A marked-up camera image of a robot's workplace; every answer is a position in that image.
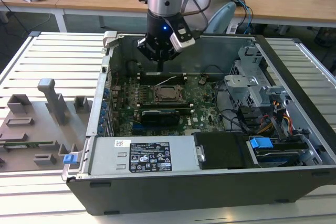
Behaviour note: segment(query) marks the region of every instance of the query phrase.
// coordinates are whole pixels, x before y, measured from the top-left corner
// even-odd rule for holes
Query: gray metal chassis
[[[108,64],[110,57],[115,50],[126,50],[126,47],[117,47],[120,39],[125,37],[134,38],[140,35],[116,35],[110,39],[107,46],[111,47],[109,54],[104,58],[103,64]],[[218,36],[204,36],[204,40],[218,41]],[[218,55],[214,52],[225,52],[225,54],[236,54],[237,47],[234,40],[257,41],[257,45],[266,59],[273,73],[280,83],[286,88],[293,100],[293,108],[290,110],[299,111],[297,124],[304,119],[300,126],[308,127],[316,137],[316,141],[322,144],[327,151],[325,165],[282,167],[282,168],[258,168],[241,170],[188,170],[181,168],[171,172],[160,173],[110,173],[109,169],[97,172],[94,163],[101,152],[96,148],[102,148],[102,142],[113,147],[114,140],[120,138],[96,138],[98,116],[101,99],[93,102],[90,121],[87,130],[87,141],[84,148],[79,173],[76,176],[69,176],[67,185],[76,197],[84,204],[88,213],[92,215],[128,214],[137,212],[172,211],[201,208],[217,208],[241,205],[269,204],[273,202],[294,202],[312,190],[326,184],[333,184],[336,178],[336,165],[334,154],[334,131],[309,100],[304,91],[297,84],[279,57],[272,50],[270,45],[262,37],[227,37],[226,46],[220,48],[213,44],[206,47],[198,43],[199,47],[193,50],[193,63],[190,64],[182,55],[175,61],[167,64],[168,71],[177,69],[176,72],[200,71],[204,64],[201,57],[202,52],[207,52],[208,62],[217,64],[226,70],[232,65],[232,58],[226,57],[216,60]],[[134,55],[134,52],[123,51],[125,55]],[[113,66],[120,64],[118,59],[113,60]],[[101,74],[99,80],[104,83],[106,76]],[[98,80],[96,97],[100,97],[103,86]],[[163,137],[163,142],[174,141],[174,137]],[[132,142],[140,141],[138,137],[128,137]],[[147,142],[160,141],[157,137],[149,137]],[[112,166],[108,161],[101,165]]]

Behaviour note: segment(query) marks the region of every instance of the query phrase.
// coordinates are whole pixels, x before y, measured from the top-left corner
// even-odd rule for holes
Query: warning label
[[[167,172],[172,170],[169,143],[130,144],[132,173]]]

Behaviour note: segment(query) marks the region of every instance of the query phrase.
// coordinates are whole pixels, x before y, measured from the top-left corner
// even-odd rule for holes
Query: blue tab
[[[63,164],[65,165],[73,165],[77,163],[78,154],[67,154],[63,158]]]
[[[273,144],[269,137],[254,137],[250,140],[253,149],[255,148],[273,148]]]

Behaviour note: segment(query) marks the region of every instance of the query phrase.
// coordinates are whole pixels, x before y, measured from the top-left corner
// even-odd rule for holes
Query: metal slotted table
[[[0,120],[13,93],[44,101],[40,78],[54,78],[65,100],[93,99],[103,34],[41,33],[29,37],[0,75]],[[301,43],[267,39],[330,125],[336,130],[336,81]],[[270,73],[279,83],[274,73]],[[61,179],[60,170],[0,173],[0,222],[4,223],[292,223],[336,222],[336,186],[323,186],[293,204],[257,205],[136,215],[91,216]]]

